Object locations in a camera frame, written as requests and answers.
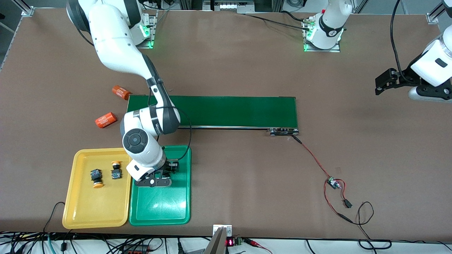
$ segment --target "orange battery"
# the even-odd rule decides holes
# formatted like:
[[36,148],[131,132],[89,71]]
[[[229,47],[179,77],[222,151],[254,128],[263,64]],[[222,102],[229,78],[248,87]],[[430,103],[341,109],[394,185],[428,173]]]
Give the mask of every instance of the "orange battery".
[[113,113],[110,112],[104,116],[97,118],[96,124],[99,128],[104,128],[105,126],[110,125],[116,121],[117,121],[116,116],[114,116]]
[[123,98],[124,100],[129,99],[129,95],[131,92],[125,90],[124,88],[120,87],[119,85],[116,85],[113,87],[112,92],[116,94],[117,96]]

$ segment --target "cable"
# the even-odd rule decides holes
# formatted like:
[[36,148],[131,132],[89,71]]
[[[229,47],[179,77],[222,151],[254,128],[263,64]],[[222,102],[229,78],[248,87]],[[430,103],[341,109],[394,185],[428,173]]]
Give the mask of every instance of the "cable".
[[294,15],[292,15],[292,13],[290,13],[290,12],[288,12],[288,11],[286,11],[286,10],[280,11],[280,13],[286,13],[286,14],[288,14],[292,19],[294,19],[294,20],[296,20],[296,21],[303,22],[303,19],[296,18]]
[[[367,234],[367,232],[364,230],[363,225],[369,223],[369,221],[372,219],[372,217],[373,217],[373,215],[374,215],[374,213],[375,213],[375,211],[374,211],[374,209],[373,209],[373,205],[372,205],[369,201],[365,201],[365,202],[363,202],[363,203],[359,206],[359,208],[358,208],[358,223],[356,223],[356,222],[350,220],[350,219],[347,218],[345,215],[343,215],[343,214],[341,214],[341,213],[338,213],[338,212],[336,211],[336,209],[333,207],[333,205],[330,203],[330,201],[329,201],[329,199],[328,199],[328,196],[326,195],[326,185],[328,185],[328,184],[332,185],[331,182],[330,182],[330,181],[331,181],[331,180],[330,180],[330,179],[331,179],[330,174],[329,174],[328,172],[326,172],[326,170],[323,168],[322,164],[321,164],[320,161],[316,158],[316,156],[314,155],[314,153],[312,153],[312,151],[309,150],[309,148],[307,148],[307,146],[306,146],[305,144],[303,144],[303,142],[302,142],[300,139],[298,139],[298,138],[297,138],[296,136],[294,136],[294,135],[291,135],[291,136],[293,137],[293,139],[295,139],[298,143],[300,143],[300,144],[301,144],[301,145],[302,145],[302,146],[303,146],[303,147],[311,154],[311,156],[314,158],[314,160],[316,161],[316,163],[318,164],[318,166],[322,169],[322,171],[323,171],[323,172],[326,174],[326,176],[328,177],[328,179],[325,180],[325,182],[324,182],[324,184],[323,184],[323,196],[325,197],[325,201],[326,201],[326,203],[328,204],[328,206],[331,208],[331,210],[333,210],[333,212],[334,212],[337,216],[341,217],[341,218],[344,219],[345,221],[347,221],[347,222],[349,222],[349,223],[351,223],[351,224],[353,224],[353,225],[359,226],[359,228],[361,229],[361,231],[363,232],[363,234],[367,237],[367,239],[372,240],[372,239],[370,238],[370,236]],[[347,187],[345,181],[342,180],[342,179],[335,179],[335,181],[337,181],[337,182],[342,182],[343,188],[342,188],[342,190],[341,190],[341,197],[342,197],[342,199],[343,199],[344,204],[346,205],[346,207],[347,207],[347,208],[351,208],[351,206],[352,206],[351,203],[345,198],[345,189],[346,189],[346,187]],[[361,208],[362,208],[365,204],[369,204],[369,205],[370,205],[370,207],[371,207],[371,209],[372,209],[372,214],[370,215],[370,217],[369,217],[366,221],[361,222]],[[361,244],[361,241],[366,241],[367,243],[369,243],[370,248],[364,247],[364,246]],[[374,246],[372,245],[372,243],[371,243],[370,241],[368,241],[368,240],[359,240],[358,242],[359,242],[359,245],[360,245],[362,248],[367,249],[367,250],[373,250],[375,253],[377,253],[377,251],[376,251],[377,249],[389,249],[389,248],[392,246],[392,242],[391,242],[390,240],[387,241],[387,242],[389,242],[389,246],[383,247],[383,248],[376,248],[376,247],[374,247]]]
[[[152,93],[152,91],[149,90],[149,96],[148,96],[148,99],[147,99],[147,104],[148,104],[148,106],[151,106],[151,105],[149,105],[149,104],[150,104],[150,100],[151,100],[151,93]],[[190,121],[190,118],[188,117],[187,113],[185,113],[183,110],[181,110],[181,109],[179,109],[179,108],[177,108],[177,107],[175,107],[175,106],[163,106],[163,107],[158,107],[158,108],[155,108],[155,109],[157,110],[157,109],[160,109],[160,108],[175,108],[175,109],[177,109],[179,112],[181,112],[182,114],[184,114],[184,116],[185,116],[186,119],[188,120],[188,124],[189,124],[189,126],[190,126],[190,137],[188,138],[187,149],[185,150],[184,154],[183,154],[180,158],[177,159],[177,160],[181,160],[181,159],[183,159],[183,158],[187,155],[188,150],[190,149],[190,144],[191,144],[191,142],[192,142],[192,132],[193,132],[193,130],[192,130],[192,122]]]
[[262,247],[261,245],[259,245],[258,248],[264,249],[264,250],[270,252],[270,254],[273,254],[273,252],[271,250],[269,250],[269,249],[267,249],[265,247]]
[[315,252],[311,248],[311,245],[309,244],[308,239],[306,239],[306,243],[308,244],[309,250],[312,252],[312,254],[315,254]]
[[75,250],[74,244],[72,243],[72,238],[69,239],[69,241],[71,242],[71,246],[72,246],[72,249],[74,250],[74,253],[78,254],[77,251]]
[[311,154],[311,156],[314,158],[315,162],[317,162],[317,165],[322,169],[322,171],[326,174],[326,176],[328,178],[330,178],[331,175],[323,168],[322,164],[316,158],[316,156],[311,152],[311,150],[309,150],[309,148],[305,144],[303,144],[303,142],[301,140],[299,140],[295,135],[291,135],[291,136],[293,137],[293,139],[295,139],[298,143],[300,143]]
[[449,246],[447,246],[445,243],[443,243],[443,242],[440,242],[440,241],[437,241],[438,243],[441,243],[442,245],[444,245],[444,246],[446,246],[446,248],[448,248],[450,251],[452,251],[452,249],[451,248],[449,248]]
[[[367,243],[370,245],[370,247],[364,247],[364,246],[362,245],[362,243],[361,243],[362,241],[367,242]],[[359,247],[361,247],[361,248],[363,248],[363,249],[365,249],[365,250],[373,250],[374,254],[377,254],[377,250],[389,249],[390,247],[392,247],[392,241],[391,241],[391,240],[384,241],[384,242],[389,243],[389,245],[386,246],[386,247],[375,247],[375,246],[373,246],[373,244],[372,244],[369,240],[367,240],[367,239],[359,239],[359,240],[358,240]]]
[[270,252],[270,254],[273,254],[273,252],[272,252],[271,250],[269,250],[269,249],[263,247],[263,246],[260,245],[258,242],[254,241],[254,240],[251,240],[250,238],[242,237],[242,240],[243,240],[243,242],[246,243],[246,244],[249,244],[249,245],[251,245],[251,246],[253,246],[253,247],[256,247],[256,248],[264,249],[264,250]]
[[85,41],[86,41],[87,43],[89,43],[91,46],[94,47],[94,44],[93,44],[92,42],[90,42],[90,41],[82,34],[82,32],[80,31],[80,29],[77,28],[77,31],[79,31],[79,34],[82,36],[83,39],[85,39]]
[[394,10],[392,11],[391,23],[389,26],[389,35],[391,37],[391,45],[392,50],[394,51],[395,63],[397,64],[397,71],[400,73],[400,76],[409,84],[416,84],[414,81],[408,80],[403,74],[402,68],[400,66],[399,54],[397,53],[396,44],[394,43],[394,34],[393,34],[393,26],[394,26],[394,17],[396,15],[397,7],[399,6],[400,0],[397,0],[394,6]]
[[166,238],[165,238],[165,251],[166,251],[166,254],[168,254],[168,245],[166,244]]
[[49,243],[50,251],[51,251],[53,254],[57,254],[57,253],[55,252],[55,250],[53,249],[52,242],[50,241],[50,234],[47,235],[47,242]]
[[253,15],[247,15],[247,14],[243,14],[243,15],[245,15],[245,16],[247,16],[247,17],[253,17],[253,18],[265,20],[265,21],[268,21],[268,22],[271,22],[271,23],[275,23],[275,24],[278,24],[278,25],[282,25],[282,26],[287,26],[287,27],[291,27],[291,28],[297,28],[297,29],[309,31],[309,28],[293,26],[293,25],[289,25],[289,24],[285,24],[285,23],[278,22],[278,21],[269,20],[269,19],[266,19],[266,18],[258,17],[258,16],[253,16]]
[[165,15],[168,14],[168,12],[170,11],[170,9],[172,9],[172,8],[174,8],[174,7],[176,7],[176,5],[173,5],[173,6],[168,7],[168,8],[166,9],[166,12],[163,13],[162,17],[161,17],[159,20],[157,20],[157,23],[156,23],[155,25],[157,26],[157,24],[165,17]]
[[140,3],[140,4],[142,4],[144,6],[144,9],[146,9],[146,7],[149,8],[149,9],[162,9],[162,8],[158,8],[158,7],[152,7],[152,6],[149,6],[149,5],[145,5],[144,3]]
[[50,214],[49,219],[47,220],[46,224],[44,225],[44,228],[42,229],[42,231],[43,231],[44,233],[46,232],[46,227],[47,227],[47,225],[49,224],[50,220],[52,219],[53,213],[55,212],[55,208],[56,208],[56,206],[57,206],[58,204],[66,205],[63,201],[60,201],[60,202],[56,203],[56,204],[53,206],[52,213]]

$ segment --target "brown table surface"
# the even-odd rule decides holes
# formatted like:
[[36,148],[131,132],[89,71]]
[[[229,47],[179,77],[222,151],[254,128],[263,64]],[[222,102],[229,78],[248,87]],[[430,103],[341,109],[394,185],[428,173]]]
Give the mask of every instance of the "brown table surface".
[[[297,25],[285,14],[263,15]],[[351,15],[342,52],[313,53],[303,52],[296,29],[229,12],[171,11],[146,54],[170,94],[296,96],[299,137],[348,183],[352,209],[327,189],[339,212],[354,219],[370,201],[375,216],[364,228],[374,239],[452,240],[451,105],[410,100],[408,88],[375,96],[375,77],[396,66],[389,21]],[[439,31],[409,15],[396,17],[394,34],[405,67]],[[66,198],[74,154],[121,146],[118,123],[94,123],[126,111],[111,88],[145,94],[147,86],[104,67],[64,9],[23,18],[0,83],[0,230],[41,231]],[[160,139],[187,141],[187,130]],[[82,231],[211,235],[213,224],[232,224],[250,237],[363,238],[328,207],[325,175],[292,138],[195,130],[192,150],[188,224]],[[62,211],[49,231],[66,231]]]

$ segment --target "black electrical component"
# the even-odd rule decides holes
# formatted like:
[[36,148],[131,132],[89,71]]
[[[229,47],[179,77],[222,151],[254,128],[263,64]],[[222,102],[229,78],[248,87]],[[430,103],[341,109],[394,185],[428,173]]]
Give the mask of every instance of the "black electrical component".
[[91,181],[93,181],[93,188],[100,188],[102,184],[102,172],[100,169],[94,169],[90,171]]
[[244,240],[241,237],[228,237],[226,239],[226,246],[227,247],[237,246],[241,245],[243,242]]
[[146,254],[149,251],[147,245],[125,245],[122,249],[123,254]]
[[121,171],[121,162],[120,161],[112,161],[112,179],[120,179],[122,178],[122,171]]
[[67,248],[67,243],[63,242],[60,247],[60,251],[65,251]]
[[347,199],[344,199],[344,205],[345,205],[347,208],[351,208],[351,207],[352,207],[352,204],[351,204],[350,201],[348,201]]

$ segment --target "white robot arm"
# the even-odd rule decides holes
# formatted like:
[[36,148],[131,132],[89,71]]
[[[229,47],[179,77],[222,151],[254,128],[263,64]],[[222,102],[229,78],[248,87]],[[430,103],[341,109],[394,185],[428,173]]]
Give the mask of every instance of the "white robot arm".
[[66,5],[73,24],[91,34],[100,61],[109,69],[143,77],[157,104],[126,113],[121,123],[122,145],[133,159],[129,174],[140,181],[167,165],[155,136],[177,130],[180,115],[148,56],[135,45],[146,36],[147,14],[137,0],[69,0]]
[[352,13],[351,0],[328,0],[323,13],[310,17],[315,21],[306,40],[320,49],[330,49],[340,40],[345,21]]
[[[452,0],[443,0],[452,17]],[[399,73],[390,68],[375,79],[375,94],[390,88],[413,86],[408,96],[415,100],[452,102],[452,25],[427,45],[408,67]]]

